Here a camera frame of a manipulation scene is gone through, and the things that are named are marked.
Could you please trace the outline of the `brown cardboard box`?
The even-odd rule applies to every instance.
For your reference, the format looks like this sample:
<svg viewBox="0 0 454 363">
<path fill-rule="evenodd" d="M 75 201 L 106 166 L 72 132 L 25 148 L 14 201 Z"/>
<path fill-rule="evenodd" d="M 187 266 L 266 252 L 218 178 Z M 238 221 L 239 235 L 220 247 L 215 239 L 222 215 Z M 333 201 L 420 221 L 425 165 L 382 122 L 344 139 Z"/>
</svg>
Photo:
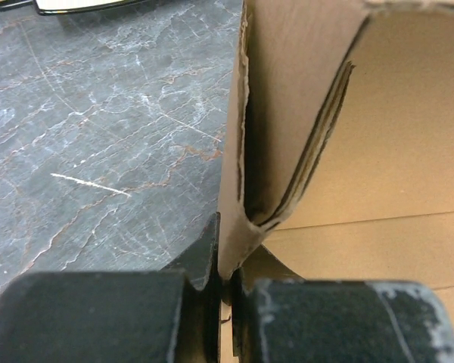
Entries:
<svg viewBox="0 0 454 363">
<path fill-rule="evenodd" d="M 307 280 L 423 284 L 454 329 L 454 1 L 245 1 L 219 212 L 231 312 L 265 247 Z"/>
</svg>

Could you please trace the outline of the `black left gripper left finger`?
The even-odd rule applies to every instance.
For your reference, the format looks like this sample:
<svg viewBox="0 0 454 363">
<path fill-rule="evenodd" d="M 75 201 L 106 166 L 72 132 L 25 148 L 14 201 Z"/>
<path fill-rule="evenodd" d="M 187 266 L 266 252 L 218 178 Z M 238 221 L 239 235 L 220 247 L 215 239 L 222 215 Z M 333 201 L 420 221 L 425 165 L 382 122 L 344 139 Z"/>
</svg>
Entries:
<svg viewBox="0 0 454 363">
<path fill-rule="evenodd" d="M 0 362 L 217 362 L 219 214 L 150 271 L 41 271 L 0 296 Z"/>
</svg>

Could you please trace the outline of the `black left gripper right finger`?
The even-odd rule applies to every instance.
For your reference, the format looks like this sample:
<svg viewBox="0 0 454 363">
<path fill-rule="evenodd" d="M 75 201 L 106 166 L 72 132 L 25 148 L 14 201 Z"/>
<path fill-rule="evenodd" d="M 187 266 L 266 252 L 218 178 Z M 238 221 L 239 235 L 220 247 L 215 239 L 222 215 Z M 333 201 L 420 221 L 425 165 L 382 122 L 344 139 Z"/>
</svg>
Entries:
<svg viewBox="0 0 454 363">
<path fill-rule="evenodd" d="M 258 247 L 232 275 L 242 362 L 454 362 L 454 329 L 414 281 L 307 280 Z"/>
</svg>

